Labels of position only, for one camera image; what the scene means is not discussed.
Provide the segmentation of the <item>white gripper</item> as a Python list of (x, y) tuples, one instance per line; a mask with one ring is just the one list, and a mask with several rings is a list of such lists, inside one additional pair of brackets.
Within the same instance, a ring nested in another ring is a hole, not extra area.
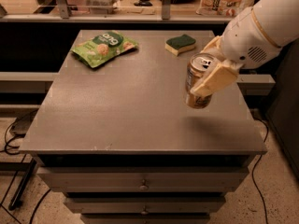
[(219, 61), (212, 64), (192, 86), (191, 93), (207, 97), (237, 80), (239, 70), (256, 69), (277, 57), (282, 47), (263, 30), (252, 7), (245, 8), (201, 50)]

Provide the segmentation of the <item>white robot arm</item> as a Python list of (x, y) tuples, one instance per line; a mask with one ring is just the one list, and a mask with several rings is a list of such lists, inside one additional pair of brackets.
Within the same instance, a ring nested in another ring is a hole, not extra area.
[(217, 58), (191, 88), (207, 97), (234, 83), (240, 69), (255, 69), (276, 58), (299, 37), (299, 0), (260, 0), (232, 19), (203, 52)]

